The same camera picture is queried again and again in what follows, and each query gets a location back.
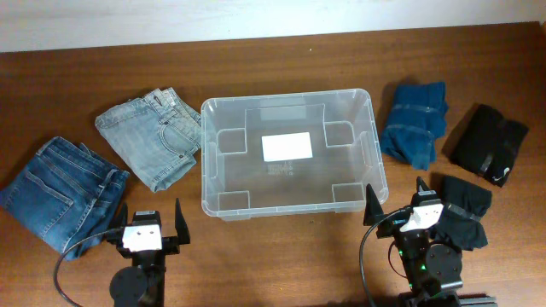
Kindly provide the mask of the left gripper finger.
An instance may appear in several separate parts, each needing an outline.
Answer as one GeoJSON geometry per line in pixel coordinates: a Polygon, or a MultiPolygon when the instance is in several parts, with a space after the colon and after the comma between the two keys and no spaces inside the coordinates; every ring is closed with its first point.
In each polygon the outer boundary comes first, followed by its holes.
{"type": "Polygon", "coordinates": [[[114,217],[111,221],[111,229],[113,230],[122,230],[128,219],[128,206],[125,202],[119,205],[114,217]]]}
{"type": "Polygon", "coordinates": [[[177,231],[178,245],[181,246],[181,245],[189,244],[190,243],[189,228],[183,216],[179,198],[176,198],[176,201],[175,201],[175,229],[177,231]]]}

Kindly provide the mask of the black garment taped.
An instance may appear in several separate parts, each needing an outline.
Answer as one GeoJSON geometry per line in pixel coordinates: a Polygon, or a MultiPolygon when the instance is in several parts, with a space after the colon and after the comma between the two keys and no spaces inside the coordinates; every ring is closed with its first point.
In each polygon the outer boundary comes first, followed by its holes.
{"type": "Polygon", "coordinates": [[[492,192],[452,176],[443,178],[440,192],[444,209],[431,237],[465,251],[487,246],[481,218],[491,207],[492,192]]]}

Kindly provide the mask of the teal blue garment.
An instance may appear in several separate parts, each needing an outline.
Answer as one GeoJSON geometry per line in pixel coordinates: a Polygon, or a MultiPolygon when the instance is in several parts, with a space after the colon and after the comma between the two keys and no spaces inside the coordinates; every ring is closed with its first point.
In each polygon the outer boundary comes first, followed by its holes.
{"type": "Polygon", "coordinates": [[[380,136],[381,152],[426,171],[437,158],[435,142],[445,135],[448,105],[444,82],[400,84],[380,136]]]}

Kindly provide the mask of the black garment with logo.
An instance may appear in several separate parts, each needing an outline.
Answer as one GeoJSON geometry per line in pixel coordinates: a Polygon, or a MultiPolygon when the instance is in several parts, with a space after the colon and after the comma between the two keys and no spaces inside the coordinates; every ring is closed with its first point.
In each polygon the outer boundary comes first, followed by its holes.
{"type": "Polygon", "coordinates": [[[514,168],[528,131],[527,125],[506,119],[494,107],[479,104],[450,161],[502,187],[514,168]]]}

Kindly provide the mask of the light blue jeans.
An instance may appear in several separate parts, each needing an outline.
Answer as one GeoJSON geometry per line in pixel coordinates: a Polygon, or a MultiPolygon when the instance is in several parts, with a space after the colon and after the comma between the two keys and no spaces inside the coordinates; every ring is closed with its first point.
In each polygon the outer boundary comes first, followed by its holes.
{"type": "Polygon", "coordinates": [[[181,179],[201,149],[200,114],[172,88],[111,107],[96,117],[95,126],[154,193],[181,179]]]}

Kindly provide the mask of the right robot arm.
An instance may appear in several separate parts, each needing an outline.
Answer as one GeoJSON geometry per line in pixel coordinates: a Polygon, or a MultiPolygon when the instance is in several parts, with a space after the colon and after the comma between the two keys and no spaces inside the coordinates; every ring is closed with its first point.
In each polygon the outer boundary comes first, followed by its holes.
{"type": "Polygon", "coordinates": [[[369,229],[359,247],[359,268],[369,304],[375,301],[365,279],[363,249],[373,231],[379,239],[393,238],[398,249],[410,291],[397,298],[398,306],[496,306],[497,299],[485,294],[460,296],[462,288],[462,249],[453,243],[432,240],[430,230],[440,218],[452,211],[463,217],[461,208],[443,202],[421,177],[416,179],[416,192],[411,202],[385,214],[371,185],[366,186],[363,224],[369,229]]]}

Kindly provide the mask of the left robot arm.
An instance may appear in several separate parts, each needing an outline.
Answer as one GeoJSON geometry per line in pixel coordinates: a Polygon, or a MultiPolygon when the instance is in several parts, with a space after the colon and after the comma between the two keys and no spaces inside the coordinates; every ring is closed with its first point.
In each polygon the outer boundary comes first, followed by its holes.
{"type": "Polygon", "coordinates": [[[190,243],[188,225],[180,202],[175,202],[174,236],[161,234],[158,211],[137,211],[128,221],[128,206],[123,204],[110,223],[113,231],[107,242],[131,260],[112,278],[109,293],[115,306],[163,306],[165,304],[166,257],[180,253],[180,246],[190,243]]]}

